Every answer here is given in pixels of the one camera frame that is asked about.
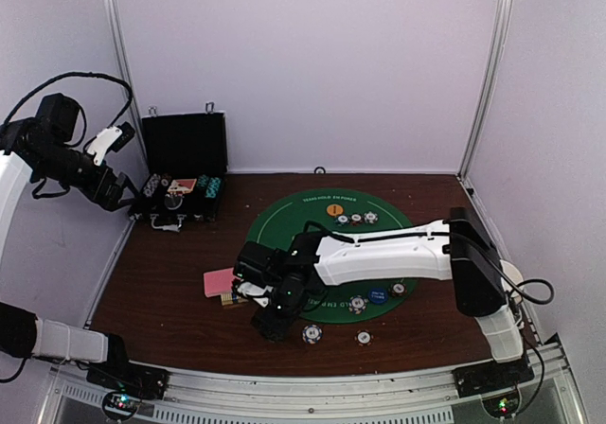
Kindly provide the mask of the blue tan chip stack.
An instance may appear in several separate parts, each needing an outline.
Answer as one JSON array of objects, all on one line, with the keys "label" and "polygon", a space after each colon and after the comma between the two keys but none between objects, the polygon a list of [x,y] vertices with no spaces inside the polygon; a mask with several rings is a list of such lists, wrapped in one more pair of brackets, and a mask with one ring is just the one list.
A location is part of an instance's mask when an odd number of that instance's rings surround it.
[{"label": "blue tan chip stack", "polygon": [[301,331],[301,337],[305,344],[315,345],[321,341],[323,329],[316,324],[306,325]]}]

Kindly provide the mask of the brown orange chip stack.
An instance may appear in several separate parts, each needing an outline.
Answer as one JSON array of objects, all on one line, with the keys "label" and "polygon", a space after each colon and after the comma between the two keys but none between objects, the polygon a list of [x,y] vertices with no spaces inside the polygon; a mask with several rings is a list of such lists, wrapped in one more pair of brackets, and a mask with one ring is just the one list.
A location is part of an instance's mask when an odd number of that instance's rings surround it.
[{"label": "brown orange chip stack", "polygon": [[354,340],[360,346],[371,345],[373,341],[373,335],[367,330],[359,330],[356,333]]}]

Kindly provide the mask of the orange big blind button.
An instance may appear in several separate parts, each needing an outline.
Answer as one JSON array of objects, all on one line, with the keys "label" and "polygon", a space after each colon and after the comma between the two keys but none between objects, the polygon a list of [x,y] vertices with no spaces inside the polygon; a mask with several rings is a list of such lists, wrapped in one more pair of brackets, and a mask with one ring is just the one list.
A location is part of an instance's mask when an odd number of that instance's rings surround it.
[{"label": "orange big blind button", "polygon": [[327,211],[327,214],[332,218],[336,218],[345,213],[344,208],[340,204],[336,204],[336,203],[328,205],[326,208],[326,211]]}]

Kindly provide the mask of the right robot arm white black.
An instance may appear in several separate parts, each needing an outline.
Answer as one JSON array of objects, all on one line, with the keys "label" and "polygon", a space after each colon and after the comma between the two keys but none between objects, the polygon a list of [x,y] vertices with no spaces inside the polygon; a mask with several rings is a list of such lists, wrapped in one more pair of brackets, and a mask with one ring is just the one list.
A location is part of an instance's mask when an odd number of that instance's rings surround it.
[{"label": "right robot arm white black", "polygon": [[476,321],[489,345],[485,377],[498,388],[522,371],[521,302],[544,306],[555,297],[547,280],[541,282],[546,298],[530,295],[519,269],[501,258],[482,221],[463,207],[445,220],[379,232],[345,234],[307,221],[287,249],[246,242],[235,276],[262,303],[258,332],[275,341],[312,296],[331,288],[401,278],[450,281],[458,311]]}]

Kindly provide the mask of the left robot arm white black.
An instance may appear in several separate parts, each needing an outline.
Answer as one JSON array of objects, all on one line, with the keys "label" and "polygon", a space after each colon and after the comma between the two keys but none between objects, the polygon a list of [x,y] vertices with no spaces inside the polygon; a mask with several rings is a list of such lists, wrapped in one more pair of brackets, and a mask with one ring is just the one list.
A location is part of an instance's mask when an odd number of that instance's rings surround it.
[{"label": "left robot arm white black", "polygon": [[[92,138],[74,135],[88,120],[82,105],[63,93],[42,97],[35,115],[17,119],[20,109],[52,84],[68,79],[104,80],[119,85],[127,99],[118,114]],[[1,123],[1,237],[5,239],[27,187],[34,200],[58,199],[72,190],[90,203],[115,212],[132,205],[139,193],[130,177],[107,164],[135,135],[122,116],[134,100],[131,86],[104,73],[72,71],[27,93]],[[117,390],[130,388],[136,371],[121,337],[45,319],[8,303],[1,305],[1,350],[21,362],[37,358],[84,363]]]}]

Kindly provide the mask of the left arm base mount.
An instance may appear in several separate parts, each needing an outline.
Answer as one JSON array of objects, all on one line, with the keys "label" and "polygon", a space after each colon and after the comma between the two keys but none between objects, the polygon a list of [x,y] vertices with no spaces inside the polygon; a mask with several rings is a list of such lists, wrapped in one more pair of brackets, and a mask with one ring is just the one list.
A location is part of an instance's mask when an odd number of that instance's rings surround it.
[{"label": "left arm base mount", "polygon": [[164,398],[169,372],[166,369],[128,363],[124,369],[106,364],[80,364],[89,383],[107,389],[101,411],[111,421],[122,423],[133,418],[142,405]]}]

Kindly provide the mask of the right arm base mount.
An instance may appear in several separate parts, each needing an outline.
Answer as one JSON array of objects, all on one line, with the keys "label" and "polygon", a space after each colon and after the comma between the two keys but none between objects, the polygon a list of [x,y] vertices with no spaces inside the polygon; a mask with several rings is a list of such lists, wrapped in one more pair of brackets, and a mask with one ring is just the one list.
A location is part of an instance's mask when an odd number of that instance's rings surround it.
[{"label": "right arm base mount", "polygon": [[535,378],[533,369],[523,362],[485,362],[458,367],[453,376],[460,398],[480,396],[484,411],[501,420],[521,410],[519,386]]}]

